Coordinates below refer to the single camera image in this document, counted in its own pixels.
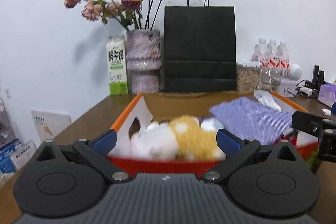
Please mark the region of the purple woven cloth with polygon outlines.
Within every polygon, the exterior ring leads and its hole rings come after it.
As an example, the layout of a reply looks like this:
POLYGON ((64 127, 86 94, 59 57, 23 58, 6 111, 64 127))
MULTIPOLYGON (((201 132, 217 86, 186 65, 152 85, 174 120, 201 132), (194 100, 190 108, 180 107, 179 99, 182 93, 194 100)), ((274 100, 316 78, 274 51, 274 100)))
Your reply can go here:
POLYGON ((291 127, 289 112, 275 110, 247 97, 222 102, 209 112, 236 137, 256 139, 263 145, 273 144, 291 127))

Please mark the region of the large white tissue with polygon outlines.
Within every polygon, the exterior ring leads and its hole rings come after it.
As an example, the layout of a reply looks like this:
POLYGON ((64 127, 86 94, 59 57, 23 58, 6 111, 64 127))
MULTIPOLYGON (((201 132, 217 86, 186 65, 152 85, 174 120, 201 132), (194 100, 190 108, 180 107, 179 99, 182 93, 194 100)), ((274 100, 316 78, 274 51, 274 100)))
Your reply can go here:
POLYGON ((254 90, 254 97, 264 106, 268 106, 274 110, 282 111, 281 107, 275 102, 272 94, 264 90, 254 90))

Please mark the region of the small white round lid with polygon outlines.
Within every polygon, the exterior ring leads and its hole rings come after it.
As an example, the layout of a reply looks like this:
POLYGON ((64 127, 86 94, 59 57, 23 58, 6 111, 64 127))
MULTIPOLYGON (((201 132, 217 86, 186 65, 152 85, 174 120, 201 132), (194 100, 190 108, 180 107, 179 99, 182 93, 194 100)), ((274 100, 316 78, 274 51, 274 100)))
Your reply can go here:
POLYGON ((331 110, 326 109, 326 108, 323 108, 323 109, 321 110, 321 113, 322 113, 323 115, 325 115, 325 116, 331 116, 331 115, 332 115, 331 110))

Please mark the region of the purple tissue pack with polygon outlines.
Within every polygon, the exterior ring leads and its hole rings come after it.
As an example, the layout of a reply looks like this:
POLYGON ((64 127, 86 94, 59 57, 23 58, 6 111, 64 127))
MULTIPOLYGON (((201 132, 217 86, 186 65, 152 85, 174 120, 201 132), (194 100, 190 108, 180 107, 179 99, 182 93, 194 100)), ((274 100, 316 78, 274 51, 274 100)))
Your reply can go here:
POLYGON ((332 108, 336 102, 336 85, 324 84, 320 86, 318 101, 327 107, 332 108))

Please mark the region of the black device on stand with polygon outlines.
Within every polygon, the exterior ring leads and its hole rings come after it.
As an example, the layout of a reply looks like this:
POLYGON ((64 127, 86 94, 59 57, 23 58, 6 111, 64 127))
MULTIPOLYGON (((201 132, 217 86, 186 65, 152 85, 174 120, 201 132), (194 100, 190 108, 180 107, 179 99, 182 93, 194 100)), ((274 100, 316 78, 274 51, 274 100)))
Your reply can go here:
POLYGON ((314 66, 312 83, 316 91, 319 91, 321 86, 325 84, 324 74, 325 72, 321 71, 318 65, 314 66))

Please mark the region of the red cardboard pumpkin box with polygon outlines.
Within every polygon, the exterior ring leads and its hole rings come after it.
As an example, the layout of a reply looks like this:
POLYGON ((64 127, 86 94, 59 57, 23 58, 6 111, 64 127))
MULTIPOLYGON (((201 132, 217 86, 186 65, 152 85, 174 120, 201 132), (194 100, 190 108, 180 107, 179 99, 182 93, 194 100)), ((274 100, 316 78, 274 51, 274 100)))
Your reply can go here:
POLYGON ((118 152, 118 148, 122 146, 121 140, 125 139, 125 147, 130 146, 130 129, 135 124, 145 128, 152 121, 170 121, 181 115, 202 119, 210 116, 211 107, 243 97, 252 99, 252 93, 137 94, 111 127, 115 131, 112 136, 115 147, 107 154, 107 159, 131 177, 138 173, 193 173, 200 178, 220 161, 136 159, 130 155, 122 156, 118 152))

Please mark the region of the white printed tin box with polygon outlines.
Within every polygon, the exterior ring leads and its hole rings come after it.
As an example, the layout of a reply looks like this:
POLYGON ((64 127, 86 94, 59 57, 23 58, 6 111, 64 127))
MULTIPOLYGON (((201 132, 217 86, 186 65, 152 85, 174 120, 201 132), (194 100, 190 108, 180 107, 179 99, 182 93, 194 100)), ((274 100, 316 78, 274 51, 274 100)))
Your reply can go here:
POLYGON ((288 78, 281 78, 277 92, 283 97, 293 98, 297 95, 296 87, 297 81, 288 78))

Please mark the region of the yellow white plush toy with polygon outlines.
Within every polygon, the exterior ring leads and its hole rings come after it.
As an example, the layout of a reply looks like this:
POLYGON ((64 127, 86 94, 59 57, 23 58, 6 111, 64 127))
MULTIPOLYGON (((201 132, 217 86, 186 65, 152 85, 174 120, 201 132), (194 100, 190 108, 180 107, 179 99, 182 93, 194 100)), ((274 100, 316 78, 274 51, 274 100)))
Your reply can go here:
POLYGON ((222 161, 226 154, 217 145, 223 125, 214 117, 203 120, 183 115, 169 122, 152 122, 133 134, 132 158, 152 161, 222 161))

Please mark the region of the white paper bag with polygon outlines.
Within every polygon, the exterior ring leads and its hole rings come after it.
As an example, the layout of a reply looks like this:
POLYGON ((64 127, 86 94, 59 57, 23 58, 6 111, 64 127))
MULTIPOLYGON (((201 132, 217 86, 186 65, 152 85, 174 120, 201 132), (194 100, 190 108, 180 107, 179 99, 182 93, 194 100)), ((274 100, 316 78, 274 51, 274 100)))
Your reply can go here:
POLYGON ((53 139, 71 125, 71 118, 66 111, 31 109, 39 141, 53 139))

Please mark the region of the clear drinking glass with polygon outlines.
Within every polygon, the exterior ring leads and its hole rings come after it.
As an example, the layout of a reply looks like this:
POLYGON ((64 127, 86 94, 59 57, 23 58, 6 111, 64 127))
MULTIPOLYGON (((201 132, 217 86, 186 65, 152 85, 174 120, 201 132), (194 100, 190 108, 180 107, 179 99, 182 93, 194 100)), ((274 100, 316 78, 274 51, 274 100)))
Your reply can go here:
POLYGON ((282 69, 280 67, 267 67, 262 69, 261 89, 271 92, 276 91, 280 85, 282 69))

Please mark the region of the clear jar of pellets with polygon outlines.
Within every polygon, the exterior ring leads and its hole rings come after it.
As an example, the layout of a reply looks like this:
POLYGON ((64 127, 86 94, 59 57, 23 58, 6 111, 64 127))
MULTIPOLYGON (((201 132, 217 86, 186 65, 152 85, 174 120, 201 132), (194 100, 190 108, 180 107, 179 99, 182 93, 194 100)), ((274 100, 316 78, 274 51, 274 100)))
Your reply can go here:
POLYGON ((243 61, 236 64, 236 90, 252 92, 259 88, 261 81, 261 63, 243 61))

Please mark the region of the right water bottle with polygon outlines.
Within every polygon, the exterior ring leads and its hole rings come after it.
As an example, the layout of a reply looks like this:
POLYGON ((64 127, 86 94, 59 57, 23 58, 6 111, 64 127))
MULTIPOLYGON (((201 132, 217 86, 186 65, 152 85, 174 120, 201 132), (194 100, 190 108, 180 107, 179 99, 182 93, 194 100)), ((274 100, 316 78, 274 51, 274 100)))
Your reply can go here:
POLYGON ((277 48, 277 53, 279 55, 279 67, 288 69, 290 64, 290 53, 285 42, 280 42, 280 45, 277 48))

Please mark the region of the water bottle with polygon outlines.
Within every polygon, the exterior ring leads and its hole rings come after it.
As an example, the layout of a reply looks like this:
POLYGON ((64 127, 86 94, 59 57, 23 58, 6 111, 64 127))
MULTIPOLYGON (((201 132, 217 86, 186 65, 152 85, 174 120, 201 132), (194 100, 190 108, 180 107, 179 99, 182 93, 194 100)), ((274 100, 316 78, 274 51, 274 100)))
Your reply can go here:
POLYGON ((255 46, 254 53, 252 55, 252 61, 258 61, 261 63, 263 68, 269 67, 270 64, 270 54, 266 46, 266 40, 259 38, 258 45, 255 46))
POLYGON ((290 64, 290 53, 285 42, 280 42, 280 45, 277 48, 277 53, 279 55, 279 67, 288 69, 290 64))
POLYGON ((270 39, 267 44, 268 52, 270 55, 269 65, 271 67, 277 67, 280 61, 280 57, 277 52, 276 40, 270 39))

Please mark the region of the middle water bottle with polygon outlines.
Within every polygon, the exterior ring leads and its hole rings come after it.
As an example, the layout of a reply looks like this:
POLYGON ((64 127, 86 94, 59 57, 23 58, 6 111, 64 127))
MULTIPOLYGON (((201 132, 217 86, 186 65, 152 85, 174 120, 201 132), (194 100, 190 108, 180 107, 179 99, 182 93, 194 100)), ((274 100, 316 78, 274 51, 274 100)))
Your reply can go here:
POLYGON ((277 67, 280 61, 280 57, 277 52, 276 40, 270 39, 267 44, 268 52, 270 55, 269 65, 271 67, 277 67))

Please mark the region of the left water bottle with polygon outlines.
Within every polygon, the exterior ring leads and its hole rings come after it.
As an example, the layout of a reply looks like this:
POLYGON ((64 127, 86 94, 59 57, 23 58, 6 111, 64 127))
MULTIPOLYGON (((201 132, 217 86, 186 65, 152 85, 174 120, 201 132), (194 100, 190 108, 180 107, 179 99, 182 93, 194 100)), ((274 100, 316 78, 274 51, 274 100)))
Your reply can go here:
POLYGON ((258 45, 255 46, 254 53, 252 55, 252 61, 258 61, 261 63, 263 68, 269 67, 270 64, 270 54, 266 46, 266 40, 259 38, 258 45))

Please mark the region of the stack of leaflets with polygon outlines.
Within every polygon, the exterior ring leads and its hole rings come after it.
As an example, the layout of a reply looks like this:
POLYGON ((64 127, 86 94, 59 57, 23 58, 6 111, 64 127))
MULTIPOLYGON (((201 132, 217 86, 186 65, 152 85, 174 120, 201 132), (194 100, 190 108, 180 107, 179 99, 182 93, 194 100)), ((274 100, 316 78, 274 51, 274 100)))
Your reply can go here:
POLYGON ((1 147, 0 169, 2 173, 15 173, 20 170, 37 150, 33 140, 21 144, 19 139, 1 147))

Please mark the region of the purple mottled vase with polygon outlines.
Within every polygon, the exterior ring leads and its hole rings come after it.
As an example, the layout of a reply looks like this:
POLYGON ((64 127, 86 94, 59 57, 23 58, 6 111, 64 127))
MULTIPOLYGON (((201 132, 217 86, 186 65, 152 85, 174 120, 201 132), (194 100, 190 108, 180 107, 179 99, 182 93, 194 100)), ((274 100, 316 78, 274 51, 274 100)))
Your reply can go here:
POLYGON ((158 30, 132 30, 126 33, 126 68, 131 76, 133 94, 158 92, 161 66, 158 30))

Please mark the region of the white green milk carton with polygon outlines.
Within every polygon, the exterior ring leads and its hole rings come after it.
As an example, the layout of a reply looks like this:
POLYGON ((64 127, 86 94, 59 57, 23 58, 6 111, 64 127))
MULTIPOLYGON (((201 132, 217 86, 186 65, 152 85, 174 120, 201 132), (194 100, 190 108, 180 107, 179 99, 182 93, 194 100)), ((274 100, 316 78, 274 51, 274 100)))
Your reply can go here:
POLYGON ((125 35, 110 36, 106 43, 109 89, 112 96, 128 94, 125 35))

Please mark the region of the black paper shopping bag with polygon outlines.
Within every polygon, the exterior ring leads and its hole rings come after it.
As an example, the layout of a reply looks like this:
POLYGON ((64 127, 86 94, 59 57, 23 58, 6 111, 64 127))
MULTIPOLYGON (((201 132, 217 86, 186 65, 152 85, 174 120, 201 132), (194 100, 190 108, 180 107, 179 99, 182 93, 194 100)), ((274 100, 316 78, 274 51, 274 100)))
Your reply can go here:
POLYGON ((164 91, 236 89, 236 28, 232 6, 166 6, 164 91))

